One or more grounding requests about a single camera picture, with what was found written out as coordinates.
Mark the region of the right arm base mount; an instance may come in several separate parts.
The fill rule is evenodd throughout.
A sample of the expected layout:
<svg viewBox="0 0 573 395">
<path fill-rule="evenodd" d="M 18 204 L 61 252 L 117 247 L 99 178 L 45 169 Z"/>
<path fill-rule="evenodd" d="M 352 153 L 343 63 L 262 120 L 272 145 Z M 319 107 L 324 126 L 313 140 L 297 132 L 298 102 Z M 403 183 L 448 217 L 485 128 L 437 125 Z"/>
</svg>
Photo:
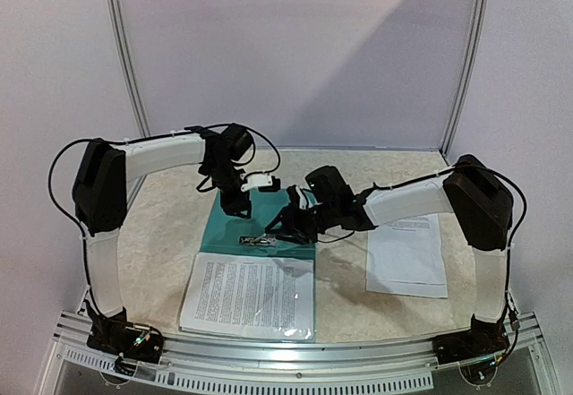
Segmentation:
<svg viewBox="0 0 573 395">
<path fill-rule="evenodd" d="M 506 312 L 496 322 L 479 320 L 471 317 L 470 328 L 455 331 L 432 338 L 432 351 L 440 365 L 460 362 L 478 357 L 489 357 L 501 352 L 499 358 L 493 359 L 489 366 L 501 364 L 513 352 L 517 345 L 520 323 L 515 310 L 509 310 L 509 324 L 514 331 L 514 339 L 509 342 L 505 331 Z"/>
</svg>

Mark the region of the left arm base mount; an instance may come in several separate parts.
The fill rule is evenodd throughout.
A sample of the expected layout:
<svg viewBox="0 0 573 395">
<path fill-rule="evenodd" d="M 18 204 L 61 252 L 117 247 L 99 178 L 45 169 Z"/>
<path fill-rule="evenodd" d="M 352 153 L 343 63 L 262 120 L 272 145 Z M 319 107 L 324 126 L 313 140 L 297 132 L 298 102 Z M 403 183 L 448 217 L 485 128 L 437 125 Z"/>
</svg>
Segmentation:
<svg viewBox="0 0 573 395">
<path fill-rule="evenodd" d="M 87 347 L 115 356 L 115 373 L 134 376 L 140 362 L 159 364 L 165 338 L 158 329 L 129 322 L 125 309 L 112 317 L 106 317 L 98 313 L 89 302 L 85 303 L 85 308 L 91 320 Z"/>
</svg>

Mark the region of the green file folder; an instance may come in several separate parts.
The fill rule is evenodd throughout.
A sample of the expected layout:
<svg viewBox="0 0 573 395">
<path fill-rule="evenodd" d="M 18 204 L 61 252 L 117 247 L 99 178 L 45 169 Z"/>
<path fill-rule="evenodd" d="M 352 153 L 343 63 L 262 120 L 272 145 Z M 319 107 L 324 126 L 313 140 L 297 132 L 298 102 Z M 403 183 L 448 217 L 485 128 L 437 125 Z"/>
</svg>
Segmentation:
<svg viewBox="0 0 573 395">
<path fill-rule="evenodd" d="M 287 205 L 287 202 L 288 198 L 285 191 L 276 193 L 259 193 L 254 191 L 251 194 L 251 217 L 249 219 L 239 219 L 227 216 L 221 209 L 220 200 L 217 197 L 211 208 L 198 253 L 312 260 L 314 261 L 315 269 L 316 247 L 313 244 L 296 245 L 280 240 L 278 240 L 275 247 L 256 247 L 239 244 L 240 236 L 266 235 L 265 227 Z"/>
</svg>

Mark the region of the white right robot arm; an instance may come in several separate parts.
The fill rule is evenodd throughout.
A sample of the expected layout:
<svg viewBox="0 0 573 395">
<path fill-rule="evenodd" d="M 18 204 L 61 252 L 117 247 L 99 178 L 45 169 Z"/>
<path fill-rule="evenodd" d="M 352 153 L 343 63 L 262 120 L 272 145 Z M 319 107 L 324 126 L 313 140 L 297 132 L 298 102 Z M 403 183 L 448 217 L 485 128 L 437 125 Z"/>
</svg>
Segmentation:
<svg viewBox="0 0 573 395">
<path fill-rule="evenodd" d="M 399 219 L 451 213 L 475 256 L 476 296 L 473 320 L 463 337 L 472 356 L 494 345 L 508 307 L 509 250 L 521 224 L 514 219 L 518 186 L 471 154 L 435 174 L 397 185 L 372 185 L 354 193 L 334 166 L 315 169 L 305 178 L 314 200 L 290 186 L 288 204 L 265 227 L 268 235 L 294 244 L 315 244 L 330 228 L 365 232 Z"/>
</svg>

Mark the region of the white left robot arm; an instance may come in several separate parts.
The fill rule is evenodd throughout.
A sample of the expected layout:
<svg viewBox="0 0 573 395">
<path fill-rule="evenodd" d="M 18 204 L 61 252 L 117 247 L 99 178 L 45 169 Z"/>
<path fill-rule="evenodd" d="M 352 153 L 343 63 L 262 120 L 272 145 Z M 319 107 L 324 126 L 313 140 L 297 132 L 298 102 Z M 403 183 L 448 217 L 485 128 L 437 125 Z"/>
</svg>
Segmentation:
<svg viewBox="0 0 573 395">
<path fill-rule="evenodd" d="M 128 214 L 134 181 L 175 167 L 196 166 L 203 177 L 200 193 L 218 190 L 220 205 L 231 217 L 252 214 L 250 191 L 276 192 L 275 169 L 244 171 L 245 152 L 254 149 L 257 131 L 236 123 L 188 126 L 179 131 L 114 142 L 82 138 L 85 147 L 72 188 L 74 211 L 65 216 L 81 232 L 85 277 L 89 289 L 86 310 L 98 328 L 98 338 L 113 353 L 126 353 L 133 335 L 126 321 L 118 279 L 117 244 Z"/>
</svg>

